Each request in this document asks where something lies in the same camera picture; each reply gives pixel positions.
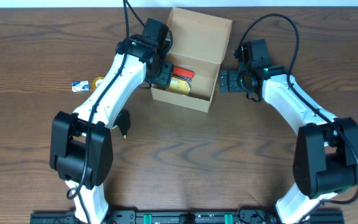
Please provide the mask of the red black stapler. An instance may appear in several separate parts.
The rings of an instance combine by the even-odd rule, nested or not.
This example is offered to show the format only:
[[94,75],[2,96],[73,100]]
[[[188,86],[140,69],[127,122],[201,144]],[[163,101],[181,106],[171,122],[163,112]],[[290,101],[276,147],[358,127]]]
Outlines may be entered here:
[[189,82],[194,78],[195,73],[185,68],[174,66],[173,75]]

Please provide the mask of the yellow spiral notepad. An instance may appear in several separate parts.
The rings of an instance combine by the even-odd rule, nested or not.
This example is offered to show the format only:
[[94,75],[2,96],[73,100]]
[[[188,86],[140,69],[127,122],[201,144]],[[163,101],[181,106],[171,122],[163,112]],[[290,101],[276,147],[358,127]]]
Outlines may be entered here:
[[185,96],[188,96],[190,90],[190,82],[177,77],[172,77],[169,86],[165,89],[165,91]]

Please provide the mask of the brown cardboard box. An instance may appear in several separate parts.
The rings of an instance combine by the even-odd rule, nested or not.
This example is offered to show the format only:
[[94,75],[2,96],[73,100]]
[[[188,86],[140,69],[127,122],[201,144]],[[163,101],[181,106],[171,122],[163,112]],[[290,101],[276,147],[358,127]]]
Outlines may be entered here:
[[166,59],[195,75],[190,82],[189,94],[174,93],[154,85],[152,98],[207,113],[225,57],[232,21],[176,7],[169,14],[167,26],[173,33],[173,46]]

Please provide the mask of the black pencil sharpener with pencil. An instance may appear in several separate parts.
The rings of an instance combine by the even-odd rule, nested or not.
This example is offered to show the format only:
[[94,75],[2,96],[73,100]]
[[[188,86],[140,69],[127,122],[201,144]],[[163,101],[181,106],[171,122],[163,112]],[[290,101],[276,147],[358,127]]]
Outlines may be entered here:
[[131,127],[130,113],[128,110],[121,110],[115,121],[124,139],[127,139],[127,132]]

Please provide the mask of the yellow tape roll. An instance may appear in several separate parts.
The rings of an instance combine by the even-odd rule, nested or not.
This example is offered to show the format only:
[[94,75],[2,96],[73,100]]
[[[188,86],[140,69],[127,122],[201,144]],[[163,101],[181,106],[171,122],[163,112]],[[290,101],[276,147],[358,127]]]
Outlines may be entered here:
[[94,89],[94,90],[97,89],[97,87],[100,86],[100,84],[103,82],[103,80],[104,80],[104,77],[97,77],[97,78],[95,78],[95,79],[93,80],[93,82],[92,82],[92,87],[93,87],[93,89]]

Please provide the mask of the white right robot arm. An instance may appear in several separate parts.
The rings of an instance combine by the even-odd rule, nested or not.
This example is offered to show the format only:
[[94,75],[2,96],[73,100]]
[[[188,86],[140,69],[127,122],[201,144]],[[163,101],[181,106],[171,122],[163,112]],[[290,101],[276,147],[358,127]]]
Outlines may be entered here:
[[273,106],[296,134],[295,183],[266,212],[265,223],[311,223],[325,203],[358,199],[358,124],[320,107],[283,67],[223,70],[221,92],[255,93]]

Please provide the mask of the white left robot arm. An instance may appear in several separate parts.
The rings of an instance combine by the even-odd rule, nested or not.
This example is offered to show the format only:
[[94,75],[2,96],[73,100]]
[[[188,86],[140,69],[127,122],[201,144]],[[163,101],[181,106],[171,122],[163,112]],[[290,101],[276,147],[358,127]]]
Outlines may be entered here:
[[58,112],[52,122],[50,167],[69,186],[78,223],[102,223],[108,213],[103,182],[112,166],[111,129],[131,93],[144,81],[170,83],[173,64],[152,71],[133,55],[117,54],[93,94],[71,114]]

